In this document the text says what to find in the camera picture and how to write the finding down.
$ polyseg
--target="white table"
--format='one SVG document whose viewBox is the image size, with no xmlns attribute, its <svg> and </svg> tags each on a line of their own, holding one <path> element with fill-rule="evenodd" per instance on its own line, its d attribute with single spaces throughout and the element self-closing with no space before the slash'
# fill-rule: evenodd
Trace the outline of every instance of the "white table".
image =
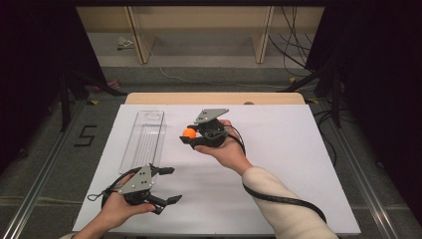
<svg viewBox="0 0 422 239">
<path fill-rule="evenodd" d="M 153 195 L 182 194 L 161 215 L 135 216 L 112 230 L 135 235 L 251 236 L 272 235 L 240 177 L 210 156 L 183 144 L 179 136 L 203 109 L 227 108 L 241 133 L 251 162 L 276 175 L 287 187 L 318 206 L 338 235 L 360 230 L 306 105 L 123 105 L 115 119 L 97 172 L 87 194 L 97 194 L 118 178 L 118 168 L 138 111 L 164 111 L 167 130 L 160 166 L 175 172 L 157 178 Z M 74 230 L 81 230 L 101 208 L 101 200 L 84 201 Z"/>
</svg>

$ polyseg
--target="orange ball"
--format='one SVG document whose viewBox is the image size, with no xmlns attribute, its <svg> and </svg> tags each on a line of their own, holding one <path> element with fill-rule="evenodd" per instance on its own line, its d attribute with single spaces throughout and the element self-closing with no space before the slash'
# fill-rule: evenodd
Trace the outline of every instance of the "orange ball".
<svg viewBox="0 0 422 239">
<path fill-rule="evenodd" d="M 187 136 L 190 138 L 195 138 L 196 137 L 196 131 L 193 128 L 187 128 L 183 131 L 183 136 Z"/>
</svg>

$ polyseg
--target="floor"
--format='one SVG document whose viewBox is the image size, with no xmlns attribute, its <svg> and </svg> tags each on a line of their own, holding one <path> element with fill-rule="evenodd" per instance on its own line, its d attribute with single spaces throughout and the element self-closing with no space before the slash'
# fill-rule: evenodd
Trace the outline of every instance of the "floor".
<svg viewBox="0 0 422 239">
<path fill-rule="evenodd" d="M 286 50 L 281 36 L 271 37 Z M 119 38 L 131 41 L 127 33 L 90 34 L 105 77 L 119 80 L 122 92 L 274 92 L 309 74 L 284 58 L 271 42 L 265 62 L 256 64 L 251 39 L 245 35 L 159 36 L 144 65 L 133 49 L 117 49 Z M 302 48 L 290 46 L 288 54 L 302 63 L 312 38 L 299 36 Z M 300 89 L 315 114 L 328 110 L 330 104 L 329 97 L 315 98 L 316 83 Z M 124 99 L 91 92 L 87 102 L 72 104 L 73 120 L 64 132 L 60 132 L 60 102 L 51 105 L 51 113 L 26 147 L 28 156 L 17 158 L 0 176 L 3 234 L 10 229 L 9 223 L 19 224 L 12 228 L 15 238 L 60 238 L 72 231 Z M 326 148 L 362 231 L 342 238 L 422 238 L 421 226 L 376 164 L 358 122 L 345 103 L 341 107 L 341 128 L 322 115 L 316 116 L 316 122 L 320 122 Z M 94 136 L 91 142 L 80 137 L 83 130 Z M 108 234 L 105 238 L 129 237 Z"/>
</svg>

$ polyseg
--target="gray carpet floor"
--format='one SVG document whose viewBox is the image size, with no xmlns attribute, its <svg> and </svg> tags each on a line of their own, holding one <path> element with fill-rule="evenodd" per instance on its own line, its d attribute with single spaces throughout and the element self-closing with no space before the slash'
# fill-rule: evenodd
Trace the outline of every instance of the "gray carpet floor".
<svg viewBox="0 0 422 239">
<path fill-rule="evenodd" d="M 253 69 L 236 67 L 103 67 L 103 70 L 108 80 L 120 80 L 119 90 L 127 93 L 274 92 L 287 87 L 290 84 L 288 78 L 292 75 L 283 68 L 262 67 Z M 299 75 L 307 74 L 306 71 L 299 69 L 291 69 L 290 72 Z M 314 84 L 301 89 L 300 93 L 305 99 L 315 97 L 312 86 Z M 78 106 L 81 111 L 74 116 L 75 122 L 58 152 L 56 163 L 47 177 L 45 186 L 25 223 L 20 238 L 60 238 L 72 230 L 101 159 L 117 110 L 121 104 L 124 104 L 124 100 L 125 97 L 113 97 L 106 93 L 91 93 L 88 104 L 76 102 L 72 105 L 73 112 Z M 310 107 L 314 113 L 324 110 L 322 104 L 310 104 Z M 342 103 L 342 107 L 347 109 L 345 103 Z M 24 158 L 16 158 L 0 175 L 0 211 L 2 214 L 0 232 L 4 232 L 7 228 L 59 137 L 61 129 L 60 103 L 54 102 L 51 105 L 51 111 L 52 114 L 45 116 L 38 131 L 32 136 L 31 143 L 27 145 L 29 155 Z M 87 129 L 87 133 L 94 135 L 95 138 L 91 146 L 77 147 L 76 144 L 89 141 L 86 138 L 80 138 L 80 133 L 86 125 L 97 126 Z M 398 238 L 422 238 L 421 226 L 413 217 L 388 175 L 375 164 L 376 157 L 359 129 L 359 122 L 348 111 L 342 111 L 341 125 L 365 176 L 369 179 L 377 198 L 391 218 Z M 346 162 L 345 154 L 335 137 L 334 128 L 329 120 L 323 122 L 320 128 L 327 138 L 326 148 L 331 159 L 335 161 L 335 171 L 362 231 L 358 236 L 342 238 L 382 238 L 373 215 L 356 184 L 356 179 Z M 108 234 L 105 238 L 129 237 Z"/>
</svg>

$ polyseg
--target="plastic box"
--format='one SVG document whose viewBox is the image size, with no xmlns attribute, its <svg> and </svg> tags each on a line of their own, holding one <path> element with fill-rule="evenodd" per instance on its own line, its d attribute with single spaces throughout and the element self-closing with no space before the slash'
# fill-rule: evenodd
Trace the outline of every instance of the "plastic box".
<svg viewBox="0 0 422 239">
<path fill-rule="evenodd" d="M 164 112 L 138 112 L 118 172 L 150 163 L 159 167 L 166 127 Z"/>
</svg>

